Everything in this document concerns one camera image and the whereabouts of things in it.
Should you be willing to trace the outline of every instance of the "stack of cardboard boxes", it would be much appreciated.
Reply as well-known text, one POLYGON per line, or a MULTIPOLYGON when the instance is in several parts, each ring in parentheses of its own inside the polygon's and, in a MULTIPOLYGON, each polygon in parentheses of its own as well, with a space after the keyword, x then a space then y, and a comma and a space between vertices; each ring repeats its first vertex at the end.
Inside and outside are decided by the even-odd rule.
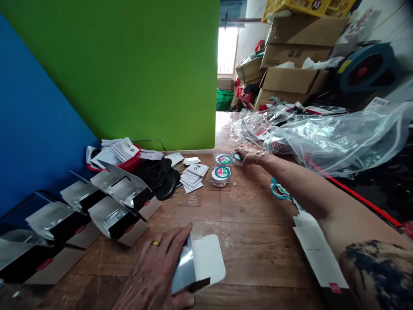
POLYGON ((308 57, 314 62, 327 60, 347 23, 347 18, 305 15, 275 18, 264 56, 237 67, 243 84, 258 83, 262 77, 255 109, 270 103, 272 96, 281 101, 304 104, 310 95, 319 92, 328 72, 301 67, 308 57), (295 68, 276 67, 286 62, 293 62, 295 68))

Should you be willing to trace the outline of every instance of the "silver bangle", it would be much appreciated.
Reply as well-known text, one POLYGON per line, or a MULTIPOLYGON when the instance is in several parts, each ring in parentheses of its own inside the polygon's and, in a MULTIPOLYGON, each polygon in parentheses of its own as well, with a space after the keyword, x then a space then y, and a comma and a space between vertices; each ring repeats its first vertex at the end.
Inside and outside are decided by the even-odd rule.
POLYGON ((258 163, 259 163, 259 159, 262 157, 262 156, 264 156, 265 154, 268 154, 268 153, 271 153, 271 152, 264 152, 264 153, 261 153, 261 155, 258 157, 258 160, 257 160, 257 165, 258 165, 258 163))
POLYGON ((254 163, 254 160, 255 160, 255 157, 256 157, 260 152, 265 152, 265 150, 259 150, 259 151, 255 152, 255 155, 254 155, 254 158, 253 158, 253 164, 256 165, 256 166, 258 165, 258 161, 257 161, 257 163, 254 163))

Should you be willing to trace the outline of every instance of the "wooden table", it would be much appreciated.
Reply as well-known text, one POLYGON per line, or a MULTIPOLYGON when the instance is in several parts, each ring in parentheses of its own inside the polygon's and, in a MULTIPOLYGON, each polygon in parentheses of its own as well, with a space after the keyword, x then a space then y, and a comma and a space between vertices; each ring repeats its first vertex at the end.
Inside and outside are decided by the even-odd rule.
MULTIPOLYGON (((185 151, 214 165, 216 152, 232 151, 231 123, 238 113, 216 113, 216 147, 185 151)), ((183 164, 176 166, 184 170, 183 164)), ((185 194, 178 188, 149 220, 149 229, 130 249, 101 236, 77 265, 53 287, 4 285, 1 309, 111 309, 118 299, 141 245, 189 221, 194 229, 219 238, 226 277, 195 294, 195 309, 324 309, 317 281, 295 237, 290 201, 270 192, 271 177, 261 167, 231 169, 231 184, 210 183, 185 194), (12 295, 20 291, 15 298, 12 295)))

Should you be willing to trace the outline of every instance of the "green backdrop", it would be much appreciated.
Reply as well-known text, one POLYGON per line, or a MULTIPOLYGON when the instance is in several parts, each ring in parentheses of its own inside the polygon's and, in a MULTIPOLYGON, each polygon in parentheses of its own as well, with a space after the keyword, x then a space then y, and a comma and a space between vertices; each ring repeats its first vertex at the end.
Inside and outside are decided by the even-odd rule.
POLYGON ((98 138, 214 147, 219 0, 0 0, 0 10, 98 138))

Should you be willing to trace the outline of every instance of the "small jar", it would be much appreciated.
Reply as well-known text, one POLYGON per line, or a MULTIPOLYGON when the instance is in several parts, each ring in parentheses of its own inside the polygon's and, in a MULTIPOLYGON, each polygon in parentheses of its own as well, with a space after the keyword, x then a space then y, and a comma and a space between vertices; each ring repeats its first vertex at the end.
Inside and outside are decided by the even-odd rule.
POLYGON ((229 168, 215 167, 212 171, 212 184, 215 187, 224 187, 227 185, 229 177, 229 168))
POLYGON ((230 155, 227 154, 217 154, 215 156, 215 164, 220 166, 229 166, 232 162, 230 155))
POLYGON ((244 157, 240 152, 235 152, 232 157, 234 158, 234 164, 237 166, 242 166, 244 162, 244 157))

